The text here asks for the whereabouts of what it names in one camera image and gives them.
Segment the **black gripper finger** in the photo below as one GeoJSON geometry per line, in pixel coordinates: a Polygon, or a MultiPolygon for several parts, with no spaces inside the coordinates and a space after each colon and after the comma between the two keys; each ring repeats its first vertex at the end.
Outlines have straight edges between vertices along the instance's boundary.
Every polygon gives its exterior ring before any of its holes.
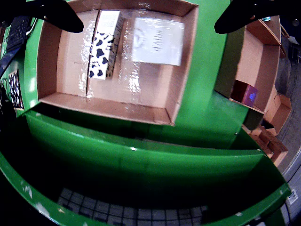
{"type": "Polygon", "coordinates": [[[301,20],[299,0],[233,0],[214,24],[217,34],[228,34],[265,17],[301,20]]]}
{"type": "Polygon", "coordinates": [[[1,27],[10,26],[18,16],[42,19],[72,33],[80,33],[84,28],[83,22],[64,0],[2,0],[0,2],[1,27]]]}

